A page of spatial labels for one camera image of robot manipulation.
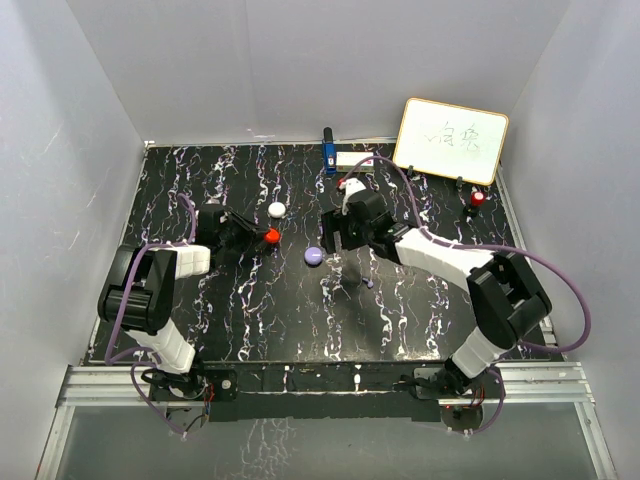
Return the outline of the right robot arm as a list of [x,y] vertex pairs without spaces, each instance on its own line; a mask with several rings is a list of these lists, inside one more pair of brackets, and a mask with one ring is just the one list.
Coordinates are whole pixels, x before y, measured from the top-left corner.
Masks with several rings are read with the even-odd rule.
[[382,196],[361,181],[343,181],[339,189],[341,207],[321,217],[327,253],[367,246],[382,259],[436,275],[470,296],[474,329],[439,371],[406,380],[408,388],[471,395],[481,375],[551,312],[551,301],[524,255],[448,247],[443,239],[428,239],[418,227],[396,221]]

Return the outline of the white earbud charging case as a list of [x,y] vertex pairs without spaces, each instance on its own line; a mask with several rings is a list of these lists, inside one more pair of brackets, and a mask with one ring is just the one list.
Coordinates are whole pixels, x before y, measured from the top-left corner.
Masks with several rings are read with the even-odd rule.
[[272,202],[268,206],[268,215],[273,219],[280,219],[286,215],[286,205],[281,202]]

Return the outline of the red earbud charging case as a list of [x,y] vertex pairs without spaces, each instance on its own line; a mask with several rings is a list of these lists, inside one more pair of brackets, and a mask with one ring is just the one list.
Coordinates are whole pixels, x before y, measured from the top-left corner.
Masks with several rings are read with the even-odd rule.
[[274,228],[270,228],[264,235],[264,241],[270,245],[278,244],[280,239],[280,233]]

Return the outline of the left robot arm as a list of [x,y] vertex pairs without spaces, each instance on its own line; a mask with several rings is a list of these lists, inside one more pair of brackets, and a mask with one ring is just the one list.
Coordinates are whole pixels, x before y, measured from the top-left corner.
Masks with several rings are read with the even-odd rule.
[[142,374],[145,382],[186,399],[202,396],[208,383],[198,366],[196,349],[171,319],[175,283],[209,274],[222,260],[258,253],[279,243],[280,233],[261,226],[223,205],[210,203],[197,209],[181,194],[179,202],[190,218],[186,239],[118,247],[98,299],[101,321],[113,330],[105,362],[128,356],[116,354],[115,341],[123,331],[151,359]]

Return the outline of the purple earbud charging case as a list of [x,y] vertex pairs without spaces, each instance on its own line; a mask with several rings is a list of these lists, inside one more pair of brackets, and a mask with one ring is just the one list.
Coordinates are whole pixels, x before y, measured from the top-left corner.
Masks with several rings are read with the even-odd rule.
[[307,265],[315,267],[323,262],[324,254],[321,248],[312,246],[304,251],[304,261]]

